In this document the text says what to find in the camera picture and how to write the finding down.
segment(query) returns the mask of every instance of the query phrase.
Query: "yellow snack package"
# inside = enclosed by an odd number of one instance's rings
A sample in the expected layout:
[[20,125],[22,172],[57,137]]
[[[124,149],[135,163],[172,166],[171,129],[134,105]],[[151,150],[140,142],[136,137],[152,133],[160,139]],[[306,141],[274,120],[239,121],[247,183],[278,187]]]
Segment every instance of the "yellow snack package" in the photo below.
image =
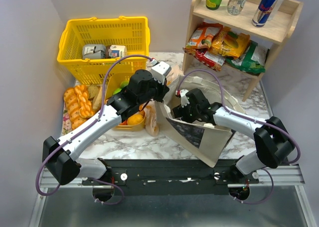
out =
[[250,35],[236,34],[227,26],[215,37],[209,50],[212,54],[239,58],[250,44]]
[[203,22],[186,44],[186,49],[209,49],[214,36],[223,27],[221,24],[210,24]]

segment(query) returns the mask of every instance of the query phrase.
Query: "wooden shelf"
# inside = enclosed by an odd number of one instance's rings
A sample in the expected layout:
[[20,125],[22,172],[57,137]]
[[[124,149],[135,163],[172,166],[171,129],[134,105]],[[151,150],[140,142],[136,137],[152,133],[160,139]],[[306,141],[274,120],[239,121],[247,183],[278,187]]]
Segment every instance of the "wooden shelf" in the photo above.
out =
[[214,20],[231,28],[239,29],[245,34],[254,35],[262,39],[280,44],[283,42],[287,29],[292,19],[292,14],[277,12],[274,19],[267,21],[264,27],[255,27],[252,24],[253,16],[259,4],[247,1],[239,15],[231,15],[227,12],[227,3],[229,0],[223,0],[217,10],[206,8],[206,0],[194,7],[194,15]]
[[[303,3],[296,0],[284,0],[273,20],[267,21],[263,27],[255,27],[252,24],[252,19],[261,0],[247,0],[239,15],[231,15],[227,12],[228,1],[229,0],[223,0],[221,6],[217,10],[210,10],[206,8],[206,0],[192,0],[189,12],[186,44],[197,26],[202,24],[204,19],[209,19],[237,29],[242,33],[271,41],[273,45],[269,50],[265,64],[265,69],[267,71],[295,31],[303,8]],[[193,57],[191,55],[184,54],[182,68],[184,72],[190,66],[192,59]],[[229,65],[224,66],[241,72],[245,76],[251,78],[251,82],[246,90],[243,101],[246,101],[265,74],[261,73],[254,75],[242,72]]]

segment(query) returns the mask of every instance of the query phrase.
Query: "gray wall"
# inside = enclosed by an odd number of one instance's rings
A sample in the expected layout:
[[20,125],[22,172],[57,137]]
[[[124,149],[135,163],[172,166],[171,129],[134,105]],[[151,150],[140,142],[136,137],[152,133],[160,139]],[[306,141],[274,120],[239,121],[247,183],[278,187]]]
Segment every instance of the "gray wall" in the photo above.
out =
[[72,78],[56,65],[64,24],[51,0],[0,0],[0,221],[26,227],[42,143],[61,130]]
[[52,0],[63,22],[72,18],[146,16],[151,51],[182,52],[191,0]]
[[300,166],[306,193],[319,224],[318,107],[319,13],[318,0],[305,3],[291,40],[263,78],[274,114],[301,146]]

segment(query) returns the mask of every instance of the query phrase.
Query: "marble surface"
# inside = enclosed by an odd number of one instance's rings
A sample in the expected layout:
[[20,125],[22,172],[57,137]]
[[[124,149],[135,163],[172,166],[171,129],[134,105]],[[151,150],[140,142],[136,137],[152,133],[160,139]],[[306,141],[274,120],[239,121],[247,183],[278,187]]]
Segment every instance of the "marble surface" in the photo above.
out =
[[[159,61],[165,61],[170,65],[178,64],[182,67],[183,53],[150,53],[151,57]],[[194,60],[193,69],[208,69],[206,66]],[[246,111],[247,114],[268,118],[267,105],[264,94],[258,86],[254,89],[249,99],[242,102],[244,93],[250,79],[227,67],[216,73],[223,87],[233,95]],[[198,72],[196,76],[213,80],[207,74]],[[255,149],[254,141],[236,133],[230,143],[225,147],[221,159],[239,158]],[[161,132],[157,137],[152,137],[143,130],[140,132],[126,132],[110,130],[91,144],[81,155],[82,158],[105,158],[105,159],[196,159],[194,155],[183,149]]]

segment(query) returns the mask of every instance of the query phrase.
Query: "yellow basket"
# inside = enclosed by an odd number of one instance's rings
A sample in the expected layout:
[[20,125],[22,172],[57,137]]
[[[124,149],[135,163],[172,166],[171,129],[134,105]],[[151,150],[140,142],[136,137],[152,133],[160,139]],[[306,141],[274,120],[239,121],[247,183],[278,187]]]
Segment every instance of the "yellow basket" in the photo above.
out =
[[[130,80],[130,77],[133,75],[134,73],[130,72],[130,73],[115,73],[110,77],[108,86],[107,86],[107,90],[106,90],[106,94],[105,94],[105,99],[109,99],[113,92],[115,91],[115,89],[119,88],[121,85],[122,81],[126,81],[126,80]],[[143,121],[140,122],[139,124],[136,125],[118,125],[116,127],[113,128],[113,130],[116,131],[141,131],[144,129],[145,126],[145,117],[143,118]]]
[[[85,44],[125,45],[128,55],[149,55],[150,29],[144,16],[116,19],[71,19],[67,22],[59,43],[57,61],[64,65],[81,84],[102,84],[115,59],[82,59]],[[115,73],[145,69],[145,58],[128,58],[112,69]]]

